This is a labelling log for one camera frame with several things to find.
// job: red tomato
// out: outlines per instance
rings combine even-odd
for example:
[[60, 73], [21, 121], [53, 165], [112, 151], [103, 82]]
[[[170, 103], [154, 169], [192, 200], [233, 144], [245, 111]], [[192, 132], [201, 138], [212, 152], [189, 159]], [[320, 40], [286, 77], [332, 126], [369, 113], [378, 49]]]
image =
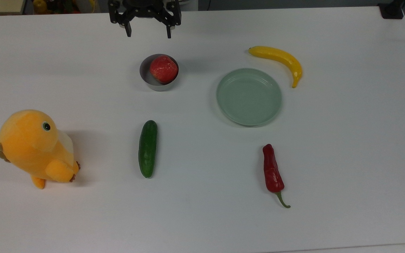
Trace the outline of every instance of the red tomato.
[[149, 71], [162, 84], [167, 84], [177, 76], [178, 67], [170, 57], [162, 55], [151, 62]]

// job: black robotic arm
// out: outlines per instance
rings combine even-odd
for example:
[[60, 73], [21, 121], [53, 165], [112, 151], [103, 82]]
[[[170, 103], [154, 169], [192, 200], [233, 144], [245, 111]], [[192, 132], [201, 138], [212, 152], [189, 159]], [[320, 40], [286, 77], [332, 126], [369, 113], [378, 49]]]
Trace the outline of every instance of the black robotic arm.
[[118, 0], [108, 0], [110, 21], [123, 26], [128, 37], [132, 33], [129, 22], [134, 17], [155, 18], [164, 23], [167, 27], [169, 39], [172, 37], [171, 29], [180, 25], [181, 12], [178, 0], [123, 0], [122, 5], [126, 8], [126, 11], [120, 14], [118, 12], [120, 2]]

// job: plush toy eye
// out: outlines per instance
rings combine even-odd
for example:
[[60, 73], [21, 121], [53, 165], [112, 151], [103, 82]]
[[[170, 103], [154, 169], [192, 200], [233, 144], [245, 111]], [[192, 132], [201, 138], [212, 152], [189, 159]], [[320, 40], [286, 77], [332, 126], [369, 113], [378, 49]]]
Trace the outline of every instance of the plush toy eye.
[[49, 125], [48, 122], [43, 122], [43, 129], [49, 131], [51, 130], [51, 125]]

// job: pepper stem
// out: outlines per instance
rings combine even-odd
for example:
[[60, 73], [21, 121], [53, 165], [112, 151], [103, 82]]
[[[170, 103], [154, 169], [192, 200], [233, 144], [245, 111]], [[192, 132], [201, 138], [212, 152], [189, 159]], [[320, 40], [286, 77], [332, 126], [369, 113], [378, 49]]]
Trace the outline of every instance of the pepper stem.
[[284, 203], [284, 201], [282, 200], [282, 195], [281, 195], [281, 192], [280, 192], [280, 191], [276, 192], [276, 195], [278, 196], [279, 201], [281, 202], [281, 204], [282, 204], [285, 208], [290, 208], [290, 206], [286, 205], [286, 204]]

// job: white table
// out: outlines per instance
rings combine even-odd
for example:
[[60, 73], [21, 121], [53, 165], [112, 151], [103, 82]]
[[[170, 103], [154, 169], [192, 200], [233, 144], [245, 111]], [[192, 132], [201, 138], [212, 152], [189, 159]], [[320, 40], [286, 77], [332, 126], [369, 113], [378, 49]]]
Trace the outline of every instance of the white table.
[[[377, 7], [184, 12], [168, 40], [107, 14], [0, 17], [0, 126], [49, 114], [73, 139], [82, 171], [36, 189], [0, 160], [0, 252], [255, 253], [405, 244], [405, 19]], [[304, 76], [246, 53], [292, 53]], [[179, 63], [156, 92], [139, 65]], [[283, 107], [260, 128], [227, 120], [220, 79], [252, 67], [280, 85]], [[160, 128], [156, 173], [142, 178], [142, 125]], [[263, 182], [275, 147], [283, 208]]]

